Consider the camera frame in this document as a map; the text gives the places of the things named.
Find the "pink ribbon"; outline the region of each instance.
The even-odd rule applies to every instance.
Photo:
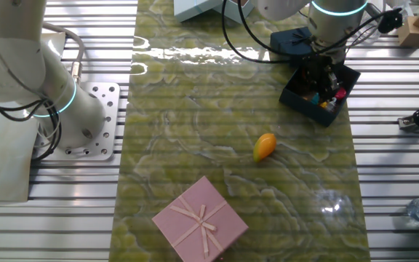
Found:
[[[185,210],[180,208],[180,207],[176,207],[176,206],[171,206],[171,210],[174,210],[175,212],[178,212],[180,214],[186,215],[190,218],[193,218],[196,220],[196,224],[193,225],[192,227],[190,227],[189,230],[187,230],[182,236],[180,236],[177,240],[175,240],[172,243],[173,247],[176,247],[177,245],[179,245],[184,239],[186,239],[188,236],[190,236],[190,234],[192,234],[195,230],[197,230],[198,228],[201,228],[201,236],[203,239],[203,251],[204,251],[204,258],[207,258],[208,255],[210,254],[209,250],[208,250],[208,239],[211,240],[211,242],[216,246],[216,248],[220,251],[223,252],[224,249],[221,246],[221,244],[219,243],[219,241],[215,238],[215,236],[211,233],[211,231],[216,231],[216,227],[207,223],[206,221],[211,218],[217,211],[219,211],[221,208],[223,208],[225,205],[227,205],[227,202],[224,201],[222,203],[220,203],[219,205],[217,205],[215,207],[215,209],[213,209],[211,212],[207,213],[207,215],[204,216],[204,211],[206,210],[205,205],[201,205],[200,207],[200,214],[197,215],[193,209],[191,208],[191,206],[187,203],[187,201],[182,197],[179,196],[178,199],[182,202],[183,206],[185,207]]]

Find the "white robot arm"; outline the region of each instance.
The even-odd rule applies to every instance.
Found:
[[[61,125],[59,147],[78,148],[102,130],[105,110],[94,95],[78,86],[50,48],[41,44],[46,4],[46,0],[0,0],[0,103],[27,105],[41,98],[50,100],[60,124],[54,125],[52,114],[41,107],[34,116],[42,132],[48,136]]]

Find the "blue light ring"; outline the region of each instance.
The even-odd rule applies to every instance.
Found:
[[[332,15],[332,16],[347,16],[347,15],[354,15],[354,14],[356,14],[357,12],[360,12],[360,11],[362,11],[367,5],[368,5],[368,1],[366,2],[366,3],[364,3],[364,5],[363,6],[361,6],[360,8],[358,8],[358,9],[355,9],[355,10],[353,10],[353,11],[350,11],[350,12],[332,12],[332,11],[328,11],[328,10],[326,10],[326,9],[324,9],[324,8],[322,8],[322,7],[320,7],[317,3],[315,3],[314,1],[312,1],[311,2],[313,5],[314,5],[314,7],[316,8],[316,9],[318,9],[319,11],[321,11],[321,12],[323,12],[324,14],[326,14],[326,15]]]
[[[61,114],[64,110],[66,110],[72,104],[73,99],[76,97],[76,94],[77,94],[77,83],[75,81],[73,83],[74,83],[74,88],[73,88],[72,98],[69,101],[69,103],[67,103],[61,110],[59,110],[57,112],[58,114]],[[35,116],[35,117],[49,117],[49,115],[39,116],[39,115],[35,115],[35,114],[33,116]]]

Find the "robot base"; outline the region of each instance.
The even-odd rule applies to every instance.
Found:
[[[93,138],[86,146],[72,149],[57,148],[43,162],[91,162],[105,161],[112,157],[114,150],[114,140],[116,136],[117,114],[119,111],[119,96],[121,90],[115,83],[81,83],[81,88],[93,94],[103,104],[105,109],[105,124],[100,134]],[[43,154],[47,147],[48,140],[37,137],[33,157]]]

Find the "pink gift box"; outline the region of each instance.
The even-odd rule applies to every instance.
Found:
[[[203,177],[153,218],[184,262],[210,262],[248,226]]]

